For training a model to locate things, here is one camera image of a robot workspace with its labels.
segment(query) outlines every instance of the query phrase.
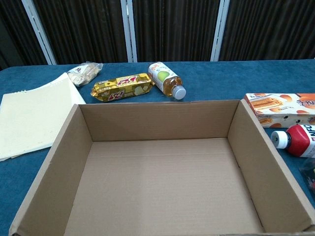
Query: biscuit box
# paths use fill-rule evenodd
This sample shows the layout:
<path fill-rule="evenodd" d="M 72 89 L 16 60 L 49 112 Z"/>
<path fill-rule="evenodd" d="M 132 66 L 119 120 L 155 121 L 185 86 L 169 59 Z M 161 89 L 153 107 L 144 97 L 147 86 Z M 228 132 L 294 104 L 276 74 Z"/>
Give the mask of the biscuit box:
<path fill-rule="evenodd" d="M 263 127 L 315 125 L 315 93 L 246 93 L 244 98 Z"/>

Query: white bottle cap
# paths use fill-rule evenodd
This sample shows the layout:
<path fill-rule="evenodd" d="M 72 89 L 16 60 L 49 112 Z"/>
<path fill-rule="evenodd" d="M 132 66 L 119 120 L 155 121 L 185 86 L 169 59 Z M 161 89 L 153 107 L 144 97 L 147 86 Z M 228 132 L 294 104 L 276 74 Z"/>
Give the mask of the white bottle cap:
<path fill-rule="evenodd" d="M 274 131 L 271 134 L 271 140 L 276 148 L 284 149 L 288 145 L 288 135 L 284 131 Z"/>
<path fill-rule="evenodd" d="M 172 89 L 172 94 L 175 99 L 181 100 L 186 95 L 186 89 L 184 89 L 184 87 L 181 85 L 177 85 Z"/>

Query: snack box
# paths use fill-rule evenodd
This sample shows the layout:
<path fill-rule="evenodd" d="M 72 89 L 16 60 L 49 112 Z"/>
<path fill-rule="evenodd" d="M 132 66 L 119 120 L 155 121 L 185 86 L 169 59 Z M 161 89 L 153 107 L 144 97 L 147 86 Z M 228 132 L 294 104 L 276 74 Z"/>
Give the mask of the snack box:
<path fill-rule="evenodd" d="M 245 100 L 263 127 L 315 125 L 315 93 L 246 93 Z"/>
<path fill-rule="evenodd" d="M 314 230 L 315 209 L 247 102 L 226 100 L 74 105 L 9 234 Z"/>

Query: plastic bottle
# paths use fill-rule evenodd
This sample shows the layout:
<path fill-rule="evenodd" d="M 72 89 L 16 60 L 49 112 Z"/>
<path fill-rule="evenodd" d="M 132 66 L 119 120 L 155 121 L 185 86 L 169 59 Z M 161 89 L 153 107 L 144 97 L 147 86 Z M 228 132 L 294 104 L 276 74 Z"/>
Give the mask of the plastic bottle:
<path fill-rule="evenodd" d="M 294 156 L 315 158 L 315 125 L 294 125 L 287 131 L 274 131 L 271 140 L 276 148 Z"/>
<path fill-rule="evenodd" d="M 149 66 L 149 75 L 157 87 L 166 95 L 181 100 L 186 95 L 182 79 L 162 62 Z"/>

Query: curtain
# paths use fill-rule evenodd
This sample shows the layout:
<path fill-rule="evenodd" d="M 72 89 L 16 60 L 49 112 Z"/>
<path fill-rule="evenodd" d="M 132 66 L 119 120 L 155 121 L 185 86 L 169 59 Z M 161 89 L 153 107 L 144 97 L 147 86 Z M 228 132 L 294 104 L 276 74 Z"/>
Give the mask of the curtain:
<path fill-rule="evenodd" d="M 0 0 L 0 70 L 47 64 L 20 0 Z"/>
<path fill-rule="evenodd" d="M 231 0 L 219 60 L 313 59 L 314 0 Z"/>
<path fill-rule="evenodd" d="M 219 0 L 134 0 L 138 61 L 210 60 Z"/>
<path fill-rule="evenodd" d="M 127 61 L 119 0 L 33 0 L 58 64 Z"/>

